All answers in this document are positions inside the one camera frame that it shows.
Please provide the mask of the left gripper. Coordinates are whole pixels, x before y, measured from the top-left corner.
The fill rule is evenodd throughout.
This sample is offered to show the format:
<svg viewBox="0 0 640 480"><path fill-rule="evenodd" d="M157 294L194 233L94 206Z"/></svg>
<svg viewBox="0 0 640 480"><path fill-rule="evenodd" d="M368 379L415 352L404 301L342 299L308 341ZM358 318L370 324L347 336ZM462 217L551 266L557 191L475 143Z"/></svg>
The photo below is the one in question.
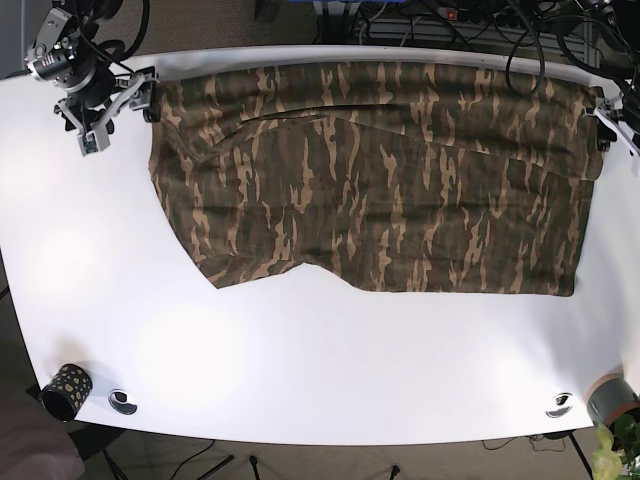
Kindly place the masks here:
<svg viewBox="0 0 640 480"><path fill-rule="evenodd" d="M631 158L639 160L639 92L630 88L614 98L597 98L594 107L585 107L584 115L596 118L596 146L608 152L611 144L621 140Z"/></svg>

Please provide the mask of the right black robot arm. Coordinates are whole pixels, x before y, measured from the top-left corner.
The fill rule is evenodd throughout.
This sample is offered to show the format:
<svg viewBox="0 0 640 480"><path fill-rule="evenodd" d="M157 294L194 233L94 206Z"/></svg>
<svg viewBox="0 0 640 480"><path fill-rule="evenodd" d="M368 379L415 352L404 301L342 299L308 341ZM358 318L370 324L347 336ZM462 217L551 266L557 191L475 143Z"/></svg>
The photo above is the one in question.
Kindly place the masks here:
<svg viewBox="0 0 640 480"><path fill-rule="evenodd" d="M76 133L84 156L110 146L114 118L125 108L140 111L148 123L159 120L154 106L159 84L156 69L134 70L125 64L145 38L151 3L142 3L131 45L117 39L94 41L100 25L121 6L120 1L54 1L25 57L33 78L65 92L54 113L64 120L67 131Z"/></svg>

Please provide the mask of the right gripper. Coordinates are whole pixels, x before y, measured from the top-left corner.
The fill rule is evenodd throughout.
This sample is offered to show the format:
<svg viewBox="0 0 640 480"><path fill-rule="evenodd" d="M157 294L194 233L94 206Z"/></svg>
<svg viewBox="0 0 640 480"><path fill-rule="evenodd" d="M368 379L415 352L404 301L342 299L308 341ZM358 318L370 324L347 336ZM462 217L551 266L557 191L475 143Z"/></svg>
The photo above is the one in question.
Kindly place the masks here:
<svg viewBox="0 0 640 480"><path fill-rule="evenodd" d="M54 106L54 114L65 122L65 130L76 131L83 156L99 153L110 146L114 119L123 109L139 111L146 123L161 120L161 101L157 93L159 75L155 68L133 74L102 73L83 89L70 93Z"/></svg>

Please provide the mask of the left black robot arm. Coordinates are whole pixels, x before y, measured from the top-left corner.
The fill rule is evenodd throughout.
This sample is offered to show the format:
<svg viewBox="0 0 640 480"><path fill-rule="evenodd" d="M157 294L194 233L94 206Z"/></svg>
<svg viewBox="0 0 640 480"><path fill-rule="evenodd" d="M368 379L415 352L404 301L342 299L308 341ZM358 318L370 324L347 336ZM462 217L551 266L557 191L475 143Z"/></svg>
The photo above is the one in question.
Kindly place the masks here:
<svg viewBox="0 0 640 480"><path fill-rule="evenodd" d="M639 151L639 2L580 1L580 5L591 18L606 24L600 29L609 47L629 58L630 67L626 70L614 68L605 72L621 81L619 117L633 132L631 145Z"/></svg>

